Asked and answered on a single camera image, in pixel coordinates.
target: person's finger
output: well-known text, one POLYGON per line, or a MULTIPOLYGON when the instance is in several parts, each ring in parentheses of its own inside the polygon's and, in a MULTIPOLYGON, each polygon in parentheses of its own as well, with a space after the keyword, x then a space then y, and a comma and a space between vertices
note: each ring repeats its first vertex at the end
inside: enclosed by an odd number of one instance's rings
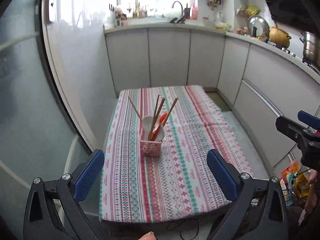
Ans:
POLYGON ((310 173, 310 178, 309 178, 309 181, 308 181, 309 184, 312 184, 312 183, 315 183, 315 182, 316 182, 317 174, 318 174, 317 171, 315 171, 315 170, 312 170, 312 171, 311 171, 311 173, 310 173))
POLYGON ((318 198, 314 190, 314 184, 312 184, 310 186, 307 202, 304 206, 304 210, 306 211, 307 214, 311 214, 313 212, 313 209, 317 205, 317 201, 318 201, 318 198))
POLYGON ((139 240, 156 240, 155 234, 153 232, 146 233, 139 240))

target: blue gripper pad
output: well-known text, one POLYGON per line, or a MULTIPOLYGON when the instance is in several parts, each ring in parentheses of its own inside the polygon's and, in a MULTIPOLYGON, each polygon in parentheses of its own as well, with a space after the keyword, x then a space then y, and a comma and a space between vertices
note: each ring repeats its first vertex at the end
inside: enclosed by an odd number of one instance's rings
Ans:
POLYGON ((225 163, 223 164, 221 160, 219 160, 219 157, 217 155, 219 155, 220 158, 223 159, 218 151, 216 151, 215 149, 210 150, 207 154, 207 165, 217 183, 219 184, 219 187, 221 188, 226 199, 234 202, 238 199, 237 185, 228 172, 227 168, 225 167, 225 165, 232 164, 227 163, 225 160, 223 160, 223 162, 225 163))
POLYGON ((308 126, 312 127, 315 130, 320 130, 320 119, 305 112, 300 110, 298 112, 298 119, 299 121, 307 124, 308 126))
POLYGON ((85 200, 94 183, 94 180, 103 167, 104 153, 102 150, 96 151, 96 154, 84 168, 83 172, 75 183, 75 192, 73 194, 75 201, 85 200))

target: pink utensil holder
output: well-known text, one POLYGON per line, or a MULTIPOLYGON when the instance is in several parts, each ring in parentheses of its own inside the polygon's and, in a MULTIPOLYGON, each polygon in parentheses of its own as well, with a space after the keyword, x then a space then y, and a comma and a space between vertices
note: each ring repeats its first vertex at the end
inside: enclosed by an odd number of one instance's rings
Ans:
POLYGON ((156 142, 156 141, 145 141, 143 140, 144 137, 144 130, 140 133, 139 138, 139 148, 140 152, 144 156, 148 157, 160 157, 161 156, 161 144, 162 141, 156 142))

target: patterned tablecloth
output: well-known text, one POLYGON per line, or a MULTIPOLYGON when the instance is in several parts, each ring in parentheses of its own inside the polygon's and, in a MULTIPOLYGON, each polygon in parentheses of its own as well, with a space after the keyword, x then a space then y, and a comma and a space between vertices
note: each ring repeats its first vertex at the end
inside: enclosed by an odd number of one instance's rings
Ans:
POLYGON ((250 172, 231 127, 200 86, 124 90, 111 121, 100 190, 100 218, 119 222, 160 222, 209 212, 228 203, 211 174, 207 152, 216 148, 240 172, 250 172), (140 154, 142 116, 161 114, 179 100, 164 127, 160 158, 140 154))

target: wooden chopstick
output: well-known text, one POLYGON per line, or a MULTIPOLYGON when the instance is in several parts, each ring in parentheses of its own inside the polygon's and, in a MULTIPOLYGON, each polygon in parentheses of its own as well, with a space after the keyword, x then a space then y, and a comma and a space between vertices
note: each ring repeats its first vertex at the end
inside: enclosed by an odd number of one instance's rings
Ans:
POLYGON ((141 115, 139 114, 137 108, 134 106, 134 104, 133 104, 133 102, 132 102, 132 100, 131 100, 131 98, 130 98, 129 96, 128 96, 128 98, 129 98, 129 100, 130 100, 130 102, 131 102, 131 104, 132 104, 132 106, 133 106, 133 109, 136 111, 136 113, 137 113, 140 121, 142 122, 142 117, 141 117, 141 115))
POLYGON ((153 117, 152 117, 152 123, 151 123, 151 125, 153 124, 153 122, 156 123, 155 118, 156 118, 156 113, 157 113, 157 108, 158 108, 159 96, 160 96, 160 95, 158 95, 158 97, 157 97, 156 107, 155 107, 155 110, 154 110, 154 112, 153 112, 153 117))
POLYGON ((157 121, 157 119, 159 117, 159 114, 160 114, 160 111, 161 111, 161 108, 163 106, 164 101, 165 101, 165 98, 162 98, 160 106, 159 106, 157 114, 156 114, 156 117, 155 117, 154 121, 152 122, 151 129, 150 129, 149 136, 148 136, 148 140, 151 140, 151 137, 152 137, 152 134, 153 134, 153 129, 154 129, 156 121, 157 121))
POLYGON ((172 109, 174 108, 174 106, 175 106, 175 104, 177 103, 177 101, 178 101, 178 98, 175 98, 175 100, 173 101, 172 106, 171 106, 171 108, 170 108, 167 116, 165 117, 164 121, 162 122, 162 123, 163 123, 163 127, 164 127, 165 123, 167 122, 167 120, 168 120, 168 118, 169 118, 169 114, 171 113, 171 111, 172 111, 172 109))

